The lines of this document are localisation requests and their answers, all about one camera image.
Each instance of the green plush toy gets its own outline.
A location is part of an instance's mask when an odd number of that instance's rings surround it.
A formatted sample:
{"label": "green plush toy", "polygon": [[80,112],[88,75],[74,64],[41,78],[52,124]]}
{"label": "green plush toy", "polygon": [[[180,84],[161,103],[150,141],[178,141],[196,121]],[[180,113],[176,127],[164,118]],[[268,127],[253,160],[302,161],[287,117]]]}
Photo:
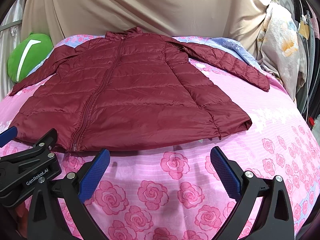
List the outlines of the green plush toy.
{"label": "green plush toy", "polygon": [[31,33],[10,54],[7,64],[9,77],[13,82],[20,82],[52,49],[53,44],[49,36]]}

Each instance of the paper tag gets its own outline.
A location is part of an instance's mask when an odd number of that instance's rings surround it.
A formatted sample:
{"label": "paper tag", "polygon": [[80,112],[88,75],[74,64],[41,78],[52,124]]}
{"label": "paper tag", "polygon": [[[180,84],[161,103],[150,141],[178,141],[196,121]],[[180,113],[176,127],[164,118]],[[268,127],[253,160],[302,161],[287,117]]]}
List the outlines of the paper tag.
{"label": "paper tag", "polygon": [[309,26],[301,22],[299,27],[299,33],[308,40],[310,34]]}

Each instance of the bed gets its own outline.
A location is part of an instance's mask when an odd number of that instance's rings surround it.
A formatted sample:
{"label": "bed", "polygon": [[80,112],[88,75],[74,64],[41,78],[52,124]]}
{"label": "bed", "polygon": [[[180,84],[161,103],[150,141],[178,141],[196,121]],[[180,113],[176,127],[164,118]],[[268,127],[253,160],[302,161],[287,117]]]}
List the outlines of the bed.
{"label": "bed", "polygon": [[[56,46],[75,47],[96,37],[75,35]],[[201,37],[176,39],[210,42]],[[228,197],[210,162],[210,150],[219,146],[243,170],[251,170],[262,178],[283,177],[297,233],[320,193],[320,147],[295,104],[280,83],[261,69],[270,81],[269,92],[208,64],[189,61],[247,112],[252,127],[221,140],[202,139],[153,150],[111,152],[107,171],[93,197],[85,203],[88,211],[112,240],[211,239],[236,204]],[[9,127],[21,106],[46,80],[0,102],[0,132]],[[0,156],[27,148],[11,141],[0,149]],[[57,153],[62,167],[58,178],[77,171],[94,154]],[[257,199],[240,237],[249,233],[260,203],[261,199]],[[60,205],[71,232],[81,237],[62,200]]]}

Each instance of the beige curtain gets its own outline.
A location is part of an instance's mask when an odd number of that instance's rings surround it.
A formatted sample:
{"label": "beige curtain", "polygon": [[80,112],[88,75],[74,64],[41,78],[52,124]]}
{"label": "beige curtain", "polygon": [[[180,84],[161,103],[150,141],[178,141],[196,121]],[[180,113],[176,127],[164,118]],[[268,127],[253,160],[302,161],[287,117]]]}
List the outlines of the beige curtain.
{"label": "beige curtain", "polygon": [[140,26],[168,36],[228,37],[255,55],[271,0],[27,0],[22,36],[104,35]]}

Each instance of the quilted down jacket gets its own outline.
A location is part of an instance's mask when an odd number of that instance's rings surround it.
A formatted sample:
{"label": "quilted down jacket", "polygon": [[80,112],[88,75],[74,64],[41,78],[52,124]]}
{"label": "quilted down jacket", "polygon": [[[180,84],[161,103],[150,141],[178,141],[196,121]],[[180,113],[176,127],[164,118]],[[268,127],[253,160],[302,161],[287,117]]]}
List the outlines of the quilted down jacket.
{"label": "quilted down jacket", "polygon": [[13,119],[18,139],[58,131],[67,151],[143,150],[248,130],[250,117],[188,56],[269,90],[268,79],[219,49],[143,33],[136,27],[76,48],[56,48],[19,90],[53,75]]}

